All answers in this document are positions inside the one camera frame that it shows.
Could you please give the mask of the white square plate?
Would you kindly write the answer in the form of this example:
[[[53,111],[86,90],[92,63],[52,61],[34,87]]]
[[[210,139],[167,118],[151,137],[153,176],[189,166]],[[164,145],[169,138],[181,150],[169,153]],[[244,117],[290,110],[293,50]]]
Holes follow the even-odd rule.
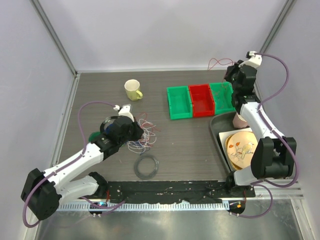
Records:
[[[222,153],[224,154],[225,158],[227,160],[229,160],[229,157],[227,156],[227,141],[229,140],[229,138],[234,135],[237,134],[239,132],[251,132],[252,133],[252,129],[250,127],[244,128],[244,129],[236,129],[236,130],[231,130],[231,131],[224,131],[224,132],[220,132],[218,134],[219,136],[219,140],[221,142],[221,146],[222,146]]]

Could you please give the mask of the red plastic bin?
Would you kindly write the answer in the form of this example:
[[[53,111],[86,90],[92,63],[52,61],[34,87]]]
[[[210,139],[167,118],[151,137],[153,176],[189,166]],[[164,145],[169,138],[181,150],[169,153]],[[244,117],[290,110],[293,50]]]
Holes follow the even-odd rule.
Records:
[[[194,118],[210,117],[215,114],[215,102],[209,84],[189,85],[188,90]]]

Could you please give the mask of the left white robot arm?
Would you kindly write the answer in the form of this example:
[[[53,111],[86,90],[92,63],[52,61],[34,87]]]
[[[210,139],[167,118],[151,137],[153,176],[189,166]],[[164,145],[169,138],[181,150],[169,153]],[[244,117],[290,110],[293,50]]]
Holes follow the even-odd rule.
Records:
[[[117,153],[126,142],[138,141],[143,133],[135,118],[118,116],[107,131],[102,131],[67,160],[44,171],[33,169],[21,193],[24,201],[22,219],[27,219],[27,210],[43,221],[59,206],[75,199],[86,196],[102,199],[108,189],[104,177],[97,172],[91,172],[79,180],[75,180],[75,177]]]

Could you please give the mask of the pink ceramic mug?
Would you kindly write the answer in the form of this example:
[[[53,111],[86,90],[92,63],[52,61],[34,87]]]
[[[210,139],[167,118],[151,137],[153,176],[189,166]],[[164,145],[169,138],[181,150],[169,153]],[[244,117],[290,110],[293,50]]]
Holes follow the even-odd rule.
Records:
[[[249,127],[248,122],[237,112],[234,115],[232,124],[233,124],[233,127],[236,129],[244,129]]]

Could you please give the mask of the left green plastic bin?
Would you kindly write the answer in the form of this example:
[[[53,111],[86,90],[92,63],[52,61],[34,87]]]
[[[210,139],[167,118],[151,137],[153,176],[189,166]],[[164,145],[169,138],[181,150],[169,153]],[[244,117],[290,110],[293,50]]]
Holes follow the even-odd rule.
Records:
[[[168,87],[167,100],[171,120],[193,117],[193,106],[188,86]]]

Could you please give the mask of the green plastic bin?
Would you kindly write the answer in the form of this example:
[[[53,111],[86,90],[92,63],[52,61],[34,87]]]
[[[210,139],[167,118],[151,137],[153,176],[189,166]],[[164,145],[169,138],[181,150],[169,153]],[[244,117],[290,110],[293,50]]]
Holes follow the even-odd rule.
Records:
[[[168,87],[167,100],[171,120],[193,117],[193,106],[188,86]]]
[[[234,112],[232,105],[233,87],[229,82],[215,82],[209,84],[215,103],[215,115]]]

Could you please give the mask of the yellow ceramic mug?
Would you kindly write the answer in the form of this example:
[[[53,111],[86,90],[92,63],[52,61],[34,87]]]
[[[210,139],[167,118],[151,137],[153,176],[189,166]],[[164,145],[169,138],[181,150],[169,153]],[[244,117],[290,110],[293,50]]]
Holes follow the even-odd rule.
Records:
[[[140,82],[136,79],[129,79],[124,83],[124,89],[127,97],[131,101],[138,101],[143,98]]]

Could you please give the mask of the bird pattern plate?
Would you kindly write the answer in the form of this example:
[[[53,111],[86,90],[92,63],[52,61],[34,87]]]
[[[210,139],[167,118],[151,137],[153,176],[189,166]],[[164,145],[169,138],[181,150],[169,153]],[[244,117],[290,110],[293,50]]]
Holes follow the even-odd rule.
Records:
[[[225,146],[231,166],[241,170],[250,166],[258,141],[252,131],[239,131],[227,138]]]

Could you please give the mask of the dark grey tray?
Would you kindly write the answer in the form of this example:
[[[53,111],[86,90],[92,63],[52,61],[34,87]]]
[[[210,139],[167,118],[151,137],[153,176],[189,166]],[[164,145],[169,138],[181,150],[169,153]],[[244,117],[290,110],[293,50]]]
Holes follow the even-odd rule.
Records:
[[[241,130],[241,129],[236,129],[233,126],[233,118],[235,114],[236,114],[235,112],[227,112],[227,113],[216,115],[212,118],[209,124],[214,142],[220,154],[220,158],[222,159],[222,162],[224,163],[224,165],[226,166],[226,169],[229,172],[236,171],[236,170],[232,167],[230,161],[225,158],[222,152],[223,149],[222,149],[221,141],[219,139],[219,133],[233,131],[233,130]]]

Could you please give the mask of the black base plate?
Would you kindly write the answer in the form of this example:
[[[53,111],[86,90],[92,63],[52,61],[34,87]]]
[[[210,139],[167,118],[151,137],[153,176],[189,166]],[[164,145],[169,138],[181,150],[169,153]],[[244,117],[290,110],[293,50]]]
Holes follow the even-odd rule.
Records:
[[[104,199],[126,204],[190,204],[220,203],[222,198],[254,198],[251,186],[234,186],[230,189],[224,181],[182,180],[182,181],[109,181],[107,189],[97,195],[86,195],[93,199]]]

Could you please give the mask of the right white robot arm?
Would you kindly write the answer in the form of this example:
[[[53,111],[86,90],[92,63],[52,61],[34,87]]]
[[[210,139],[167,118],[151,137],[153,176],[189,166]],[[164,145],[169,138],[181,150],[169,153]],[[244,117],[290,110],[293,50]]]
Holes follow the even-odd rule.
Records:
[[[263,110],[264,101],[254,93],[258,67],[262,56],[255,53],[248,60],[234,63],[227,68],[224,79],[232,84],[231,102],[236,112],[244,118],[252,129],[258,143],[248,167],[234,171],[233,179],[226,184],[226,193],[233,198],[244,191],[244,186],[271,183],[271,179],[292,177],[288,188],[296,183],[299,164],[296,157],[297,142],[280,132]]]

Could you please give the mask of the right green plastic bin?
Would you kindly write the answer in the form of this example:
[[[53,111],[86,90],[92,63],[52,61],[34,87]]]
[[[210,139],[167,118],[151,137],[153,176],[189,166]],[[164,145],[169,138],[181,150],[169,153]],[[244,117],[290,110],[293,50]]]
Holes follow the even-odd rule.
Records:
[[[234,112],[232,105],[233,87],[229,82],[215,82],[209,84],[215,103],[215,115]]]

